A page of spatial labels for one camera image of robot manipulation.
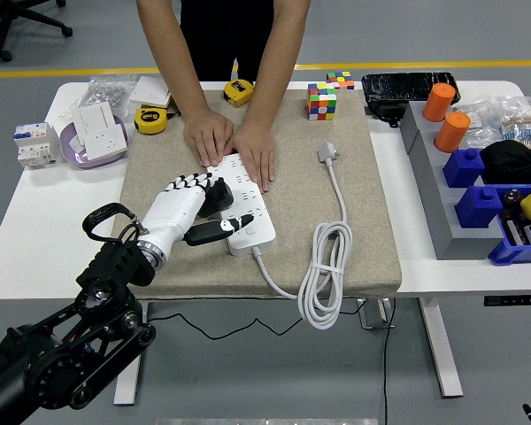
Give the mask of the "person's right hand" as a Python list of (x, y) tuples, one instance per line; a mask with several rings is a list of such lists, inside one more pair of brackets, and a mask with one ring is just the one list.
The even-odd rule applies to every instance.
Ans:
[(231, 120), (212, 112), (185, 118), (184, 139), (200, 166), (216, 166), (224, 157), (234, 133)]

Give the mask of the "person's left hand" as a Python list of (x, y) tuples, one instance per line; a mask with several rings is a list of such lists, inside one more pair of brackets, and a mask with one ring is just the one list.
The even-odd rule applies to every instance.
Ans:
[(240, 154), (252, 182), (262, 194), (269, 191), (275, 178), (276, 142), (271, 129), (257, 122), (243, 122), (233, 133), (227, 147)]

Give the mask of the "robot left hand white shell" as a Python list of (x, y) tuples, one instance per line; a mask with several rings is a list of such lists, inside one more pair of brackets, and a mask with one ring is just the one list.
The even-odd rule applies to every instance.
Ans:
[(146, 233), (138, 246), (144, 256), (159, 269), (169, 260), (172, 247), (179, 241), (190, 246), (226, 239), (254, 221), (254, 215), (194, 223), (196, 217), (208, 217), (226, 207), (227, 185), (211, 173), (181, 175), (160, 192), (142, 221)]

